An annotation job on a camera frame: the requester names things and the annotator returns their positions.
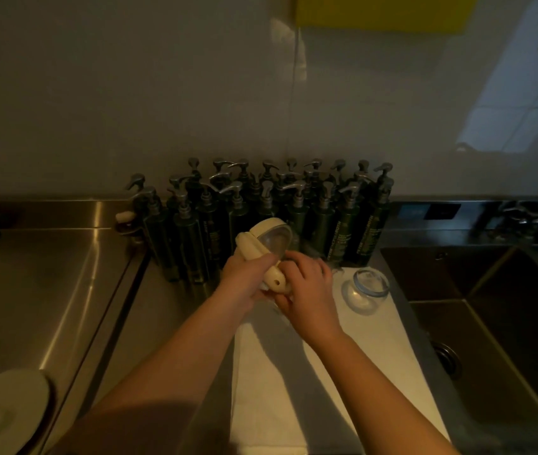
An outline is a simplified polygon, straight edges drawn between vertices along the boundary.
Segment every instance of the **kitchen sink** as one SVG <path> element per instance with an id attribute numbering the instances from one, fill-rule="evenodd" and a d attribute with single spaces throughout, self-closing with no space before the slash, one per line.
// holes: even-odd
<path id="1" fill-rule="evenodd" d="M 509 246 L 381 250 L 470 416 L 538 419 L 538 263 Z"/>

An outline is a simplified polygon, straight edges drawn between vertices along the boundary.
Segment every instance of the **hand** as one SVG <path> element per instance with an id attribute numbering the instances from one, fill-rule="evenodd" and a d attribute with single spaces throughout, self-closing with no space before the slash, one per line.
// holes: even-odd
<path id="1" fill-rule="evenodd" d="M 266 298 L 259 290 L 259 286 L 266 271 L 277 261 L 278 257 L 273 253 L 246 261 L 239 249 L 236 249 L 225 263 L 221 281 L 215 294 L 234 300 L 246 311 L 251 310 L 255 300 Z"/>
<path id="2" fill-rule="evenodd" d="M 300 252 L 286 252 L 290 261 L 280 270 L 292 287 L 292 298 L 275 294 L 274 299 L 299 335 L 313 349 L 343 335 L 332 297 L 332 270 L 321 259 Z"/>

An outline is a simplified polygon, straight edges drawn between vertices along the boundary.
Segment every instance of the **tiled wall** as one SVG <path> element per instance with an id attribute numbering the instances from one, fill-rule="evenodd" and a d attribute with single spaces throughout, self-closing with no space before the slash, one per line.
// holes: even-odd
<path id="1" fill-rule="evenodd" d="M 538 195 L 538 0 L 459 36 L 293 27 L 291 0 L 0 0 L 0 195 L 186 159 L 394 163 L 397 195 Z"/>

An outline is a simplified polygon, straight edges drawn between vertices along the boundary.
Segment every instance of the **yellow paper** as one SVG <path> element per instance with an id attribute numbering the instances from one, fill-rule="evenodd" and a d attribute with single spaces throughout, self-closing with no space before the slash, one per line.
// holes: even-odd
<path id="1" fill-rule="evenodd" d="M 299 26 L 456 33 L 477 0 L 297 0 Z"/>

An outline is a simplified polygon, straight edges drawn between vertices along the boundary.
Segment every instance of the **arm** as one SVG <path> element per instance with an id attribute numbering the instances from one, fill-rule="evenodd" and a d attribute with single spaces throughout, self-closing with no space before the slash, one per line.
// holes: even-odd
<path id="1" fill-rule="evenodd" d="M 293 300 L 275 295 L 282 312 L 318 354 L 338 389 L 366 453 L 453 455 L 457 451 L 410 404 L 339 324 L 332 272 L 321 260 L 289 252 L 280 268 Z"/>
<path id="2" fill-rule="evenodd" d="M 176 452 L 237 327 L 263 297 L 259 284 L 276 260 L 273 254 L 248 262 L 231 257 L 213 295 L 77 421 L 52 454 Z"/>

